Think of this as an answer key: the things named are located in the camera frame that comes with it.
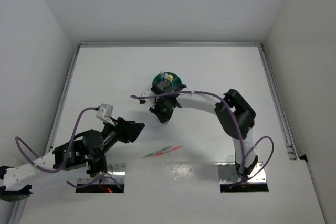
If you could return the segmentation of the yellow highlighter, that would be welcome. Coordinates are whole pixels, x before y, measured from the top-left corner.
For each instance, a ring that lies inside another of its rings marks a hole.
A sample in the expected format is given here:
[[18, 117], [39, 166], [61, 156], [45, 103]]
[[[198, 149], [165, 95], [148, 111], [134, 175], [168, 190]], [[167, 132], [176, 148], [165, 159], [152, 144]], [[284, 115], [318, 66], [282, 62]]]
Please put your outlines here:
[[174, 77], [172, 75], [168, 75], [168, 81], [172, 84]]

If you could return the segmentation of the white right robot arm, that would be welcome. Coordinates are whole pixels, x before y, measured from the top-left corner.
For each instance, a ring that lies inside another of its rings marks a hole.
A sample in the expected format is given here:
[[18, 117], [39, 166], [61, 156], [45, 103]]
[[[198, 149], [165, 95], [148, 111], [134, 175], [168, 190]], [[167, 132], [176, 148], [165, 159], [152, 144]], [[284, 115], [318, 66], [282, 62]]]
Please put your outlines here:
[[224, 132], [233, 139], [235, 167], [241, 178], [248, 178], [258, 162], [253, 150], [253, 127], [256, 113], [237, 90], [228, 90], [223, 97], [204, 91], [185, 90], [186, 85], [155, 83], [150, 112], [161, 123], [168, 122], [175, 108], [192, 108], [217, 116]]

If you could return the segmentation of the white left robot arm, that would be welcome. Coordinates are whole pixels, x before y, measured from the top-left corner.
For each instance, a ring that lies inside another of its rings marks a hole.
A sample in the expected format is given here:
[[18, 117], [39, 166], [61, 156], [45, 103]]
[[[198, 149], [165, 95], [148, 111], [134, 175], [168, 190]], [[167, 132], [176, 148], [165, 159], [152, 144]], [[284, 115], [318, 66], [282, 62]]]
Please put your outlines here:
[[102, 131], [78, 133], [72, 143], [65, 143], [25, 165], [1, 166], [1, 200], [24, 200], [36, 189], [68, 183], [83, 175], [90, 176], [90, 179], [86, 184], [77, 185], [76, 189], [107, 181], [113, 181], [120, 187], [108, 170], [106, 153], [117, 142], [133, 143], [144, 127], [144, 123], [118, 117], [111, 124], [105, 123]]

